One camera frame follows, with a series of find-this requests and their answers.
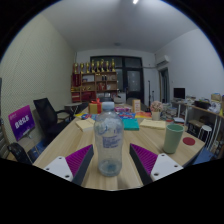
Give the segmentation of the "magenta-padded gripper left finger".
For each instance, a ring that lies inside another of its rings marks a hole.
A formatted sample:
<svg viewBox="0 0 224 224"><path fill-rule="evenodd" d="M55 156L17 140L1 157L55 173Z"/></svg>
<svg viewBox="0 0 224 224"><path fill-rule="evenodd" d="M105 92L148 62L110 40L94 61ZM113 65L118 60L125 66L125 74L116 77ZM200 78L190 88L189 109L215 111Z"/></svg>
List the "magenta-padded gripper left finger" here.
<svg viewBox="0 0 224 224"><path fill-rule="evenodd" d="M58 156L44 170L81 185L93 155L93 145L88 145L67 157Z"/></svg>

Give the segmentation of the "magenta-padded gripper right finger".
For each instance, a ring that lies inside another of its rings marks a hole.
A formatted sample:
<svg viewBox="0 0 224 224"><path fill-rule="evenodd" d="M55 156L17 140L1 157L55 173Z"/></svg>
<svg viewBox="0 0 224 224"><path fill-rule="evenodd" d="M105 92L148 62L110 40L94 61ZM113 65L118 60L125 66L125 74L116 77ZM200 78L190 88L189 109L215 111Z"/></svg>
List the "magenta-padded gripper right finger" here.
<svg viewBox="0 0 224 224"><path fill-rule="evenodd" d="M130 144L129 151L143 185L166 177L182 169L182 166L167 154L159 155L135 144Z"/></svg>

